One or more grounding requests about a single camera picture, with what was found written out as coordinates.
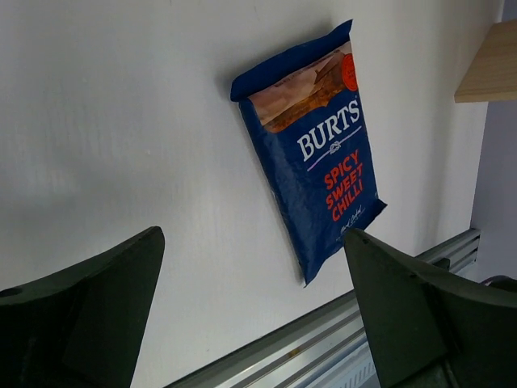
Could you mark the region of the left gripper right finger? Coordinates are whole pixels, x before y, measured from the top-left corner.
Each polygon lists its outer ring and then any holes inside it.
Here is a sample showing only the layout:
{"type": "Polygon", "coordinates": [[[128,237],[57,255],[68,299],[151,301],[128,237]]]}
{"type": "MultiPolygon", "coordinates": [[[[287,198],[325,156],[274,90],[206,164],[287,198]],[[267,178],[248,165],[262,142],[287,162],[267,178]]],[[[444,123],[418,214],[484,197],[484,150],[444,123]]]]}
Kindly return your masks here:
{"type": "Polygon", "coordinates": [[[344,236],[383,387],[514,387],[516,281],[477,283],[362,230],[344,236]]]}

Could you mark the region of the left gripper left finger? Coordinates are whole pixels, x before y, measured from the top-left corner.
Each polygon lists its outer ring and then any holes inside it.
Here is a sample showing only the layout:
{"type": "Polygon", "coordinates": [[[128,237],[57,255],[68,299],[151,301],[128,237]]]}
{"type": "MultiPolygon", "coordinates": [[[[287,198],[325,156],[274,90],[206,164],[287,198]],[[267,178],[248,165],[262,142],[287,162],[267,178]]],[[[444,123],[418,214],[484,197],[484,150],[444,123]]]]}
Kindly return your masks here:
{"type": "Polygon", "coordinates": [[[1,292],[3,387],[129,387],[165,237],[150,227],[121,244],[1,292]]]}

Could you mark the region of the Burts chilli bag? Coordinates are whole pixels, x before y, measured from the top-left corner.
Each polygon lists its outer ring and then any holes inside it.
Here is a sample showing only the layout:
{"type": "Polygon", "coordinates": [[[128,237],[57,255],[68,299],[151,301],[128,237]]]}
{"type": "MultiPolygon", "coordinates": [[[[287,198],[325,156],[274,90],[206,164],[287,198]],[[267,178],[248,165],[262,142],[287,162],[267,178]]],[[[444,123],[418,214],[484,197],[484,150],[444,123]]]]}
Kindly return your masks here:
{"type": "Polygon", "coordinates": [[[237,76],[230,98],[286,226],[305,282],[385,209],[351,47],[351,22],[237,76]]]}

